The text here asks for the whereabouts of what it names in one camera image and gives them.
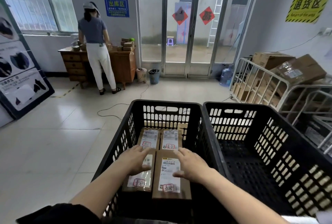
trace wooden desk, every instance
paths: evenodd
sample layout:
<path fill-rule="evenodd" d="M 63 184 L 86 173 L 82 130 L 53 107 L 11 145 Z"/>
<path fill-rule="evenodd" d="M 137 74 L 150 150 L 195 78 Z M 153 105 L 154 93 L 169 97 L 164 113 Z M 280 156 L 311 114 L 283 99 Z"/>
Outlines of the wooden desk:
<path fill-rule="evenodd" d="M 83 88 L 83 83 L 91 79 L 86 70 L 86 64 L 89 63 L 86 51 L 74 52 L 71 47 L 58 50 L 60 52 L 64 65 L 66 66 L 71 81 L 77 81 Z M 115 81 L 123 84 L 126 89 L 126 83 L 131 83 L 135 77 L 136 56 L 135 49 L 132 51 L 109 51 L 110 63 L 114 73 Z"/>

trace hand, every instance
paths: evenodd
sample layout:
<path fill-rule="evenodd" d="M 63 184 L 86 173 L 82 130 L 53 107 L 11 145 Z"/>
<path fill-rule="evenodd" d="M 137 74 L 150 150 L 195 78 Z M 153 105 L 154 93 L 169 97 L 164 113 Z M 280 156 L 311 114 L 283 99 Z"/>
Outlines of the hand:
<path fill-rule="evenodd" d="M 186 148 L 180 147 L 178 151 L 173 152 L 178 156 L 181 164 L 181 171 L 173 173 L 173 177 L 185 178 L 202 184 L 207 177 L 206 173 L 211 169 L 204 159 Z"/>
<path fill-rule="evenodd" d="M 128 175 L 131 176 L 151 170 L 151 166 L 142 165 L 150 149 L 151 148 L 143 149 L 143 147 L 135 145 L 124 151 L 116 162 L 119 163 L 123 169 L 127 169 Z"/>

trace yellow and black floor tape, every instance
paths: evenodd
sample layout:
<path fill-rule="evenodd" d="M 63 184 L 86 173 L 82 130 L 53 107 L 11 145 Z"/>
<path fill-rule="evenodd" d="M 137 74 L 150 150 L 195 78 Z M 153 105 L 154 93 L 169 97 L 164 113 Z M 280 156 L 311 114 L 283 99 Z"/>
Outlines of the yellow and black floor tape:
<path fill-rule="evenodd" d="M 62 98 L 62 97 L 65 97 L 66 95 L 68 95 L 70 92 L 72 92 L 77 86 L 79 85 L 76 84 L 73 88 L 71 88 L 70 90 L 68 90 L 67 92 L 65 92 L 62 96 L 50 96 L 50 97 L 55 97 L 55 98 Z"/>

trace plastic stool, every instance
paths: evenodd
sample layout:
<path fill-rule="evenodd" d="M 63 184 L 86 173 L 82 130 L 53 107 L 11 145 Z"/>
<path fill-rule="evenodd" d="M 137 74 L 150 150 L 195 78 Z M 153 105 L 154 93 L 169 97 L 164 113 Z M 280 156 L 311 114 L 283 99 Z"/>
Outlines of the plastic stool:
<path fill-rule="evenodd" d="M 167 46 L 174 46 L 173 45 L 173 38 L 174 37 L 167 37 Z"/>

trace gray short-sleeve shirt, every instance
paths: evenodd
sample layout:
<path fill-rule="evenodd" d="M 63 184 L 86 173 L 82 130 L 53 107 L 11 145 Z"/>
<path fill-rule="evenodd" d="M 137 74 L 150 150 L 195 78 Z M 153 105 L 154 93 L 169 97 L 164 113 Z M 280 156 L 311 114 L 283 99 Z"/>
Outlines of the gray short-sleeve shirt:
<path fill-rule="evenodd" d="M 82 31 L 87 43 L 104 43 L 103 30 L 105 22 L 101 18 L 91 17 L 88 22 L 84 18 L 78 21 L 78 29 Z"/>

